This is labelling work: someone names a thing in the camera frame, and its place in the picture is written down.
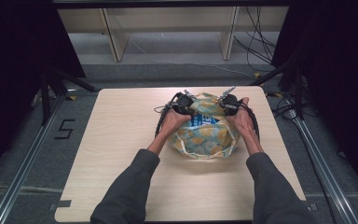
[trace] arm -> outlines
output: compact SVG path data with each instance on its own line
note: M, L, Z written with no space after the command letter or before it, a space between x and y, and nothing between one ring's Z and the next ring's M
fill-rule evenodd
M190 116L173 110L167 113L160 133L147 149L139 150L131 165L113 182L92 213L90 223L144 223L147 194L159 163L158 155L168 137L189 119Z
M248 104L249 98L242 99ZM242 107L228 116L249 152L246 165L255 181L254 223L317 223L308 208L298 199L290 183L264 153L250 116Z

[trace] floor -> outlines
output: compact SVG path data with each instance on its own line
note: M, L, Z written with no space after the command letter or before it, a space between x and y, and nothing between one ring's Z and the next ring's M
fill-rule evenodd
M279 33L264 34L272 43L276 43L278 36ZM236 41L233 43L230 60L224 61L217 33L133 34L119 63L113 61L105 35L75 34L70 37L87 75L85 80L98 88L240 86L249 85L255 80L255 74L264 75L273 69L273 66L248 53ZM236 37L246 46L252 41L252 48L267 56L263 45L252 40L246 33L236 34ZM279 92L277 84L280 78L281 76L276 76L262 87L265 93L271 95L268 103L272 109L286 104L282 97L273 94ZM41 147L34 155L30 170L20 185L19 195L7 208L7 217L4 217L6 223L56 223L55 207L98 96L97 92L83 91L71 83L67 83L67 87L70 90L68 96L71 97L60 102ZM306 86L304 93L304 100L312 103ZM51 102L58 102L53 94ZM296 125L286 119L288 116L289 113L277 115L276 122L312 214L319 223L335 223L312 169L302 135ZM62 136L59 129L62 122L68 119L73 121L66 122L65 127L74 131L70 139L60 140L57 138ZM33 148L41 129L41 120L40 96L36 96L34 107L23 122L13 148L0 160L0 202L24 158L27 158L30 148ZM305 123L358 219L358 178L355 172L345 158L338 156L337 143L328 127L324 126L323 118L318 116L317 107L311 105L305 108ZM336 223L345 223L345 218L338 212L329 192L327 196Z

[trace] plastic bag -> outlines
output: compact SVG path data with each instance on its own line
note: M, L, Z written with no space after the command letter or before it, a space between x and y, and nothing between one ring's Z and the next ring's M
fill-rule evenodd
M171 147L198 160L228 157L234 151L240 134L226 121L217 98L209 93L197 96L190 107L196 114L169 137Z

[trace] person's left hand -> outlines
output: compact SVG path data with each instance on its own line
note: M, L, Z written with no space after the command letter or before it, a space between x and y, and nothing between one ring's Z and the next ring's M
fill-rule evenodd
M181 115L176 113L173 109L167 112L161 124L161 133L172 134L176 132L186 121L191 120L190 115Z

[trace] wooden tabletop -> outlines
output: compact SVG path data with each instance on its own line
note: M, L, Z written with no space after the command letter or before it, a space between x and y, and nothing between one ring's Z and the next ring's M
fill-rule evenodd
M229 87L109 89L99 93L87 129L57 208L59 222L90 221L90 215L116 177L140 148L153 141L159 119L155 107L179 91L220 96ZM237 87L232 94L250 98L261 146L305 200L293 164L259 87ZM241 140L228 158L197 161L165 146L154 173L146 204L146 221L251 220L254 181L246 167L249 157Z

